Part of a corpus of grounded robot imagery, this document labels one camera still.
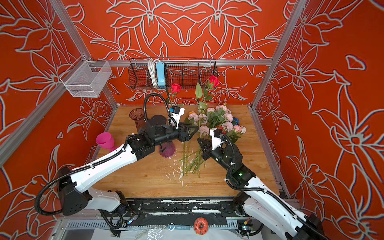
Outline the purple ribbed glass vase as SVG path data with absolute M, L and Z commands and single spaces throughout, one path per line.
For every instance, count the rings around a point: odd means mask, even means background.
M 161 115 L 154 115 L 150 118 L 150 123 L 152 125 L 165 125 L 167 119 Z M 172 157 L 176 152 L 176 147 L 173 142 L 167 142 L 159 146 L 159 153 L 164 158 Z

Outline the red rose stem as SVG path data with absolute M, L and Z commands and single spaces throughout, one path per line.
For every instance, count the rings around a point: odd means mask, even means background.
M 181 106 L 177 104 L 177 94 L 181 90 L 181 85 L 177 83 L 171 84 L 169 89 L 166 89 L 167 92 L 167 98 L 166 98 L 166 106 L 167 106 L 167 113 L 168 117 L 171 116 L 171 110 L 173 107 L 176 107 L 177 111 L 180 110 Z
M 196 88 L 195 88 L 195 97 L 197 100 L 196 123 L 199 126 L 200 137 L 207 136 L 209 133 L 209 130 L 206 130 L 206 128 L 202 130 L 202 126 L 205 126 L 208 122 L 207 101 L 210 101 L 213 98 L 213 94 L 210 91 L 213 91 L 219 84 L 220 84 L 219 78 L 214 75 L 211 75 L 202 84 L 200 83 L 196 84 Z

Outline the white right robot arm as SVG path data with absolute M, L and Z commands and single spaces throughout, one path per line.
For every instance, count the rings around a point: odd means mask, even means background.
M 245 214 L 258 220 L 281 240 L 326 240 L 322 222 L 306 215 L 272 192 L 244 163 L 238 147 L 224 135 L 198 139 L 203 159 L 213 159 L 226 171 L 225 182 Z

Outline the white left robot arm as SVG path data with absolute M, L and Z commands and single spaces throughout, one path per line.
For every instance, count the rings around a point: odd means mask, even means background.
M 180 123 L 178 127 L 153 126 L 149 131 L 127 136 L 125 142 L 113 152 L 79 168 L 64 168 L 59 176 L 46 184 L 35 198 L 34 208 L 43 216 L 74 215 L 84 209 L 113 212 L 126 204 L 122 193 L 100 191 L 93 185 L 113 172 L 133 164 L 156 150 L 156 146 L 178 140 L 188 142 L 198 132 L 197 126 Z M 61 209 L 46 211 L 41 207 L 43 194 L 57 186 Z

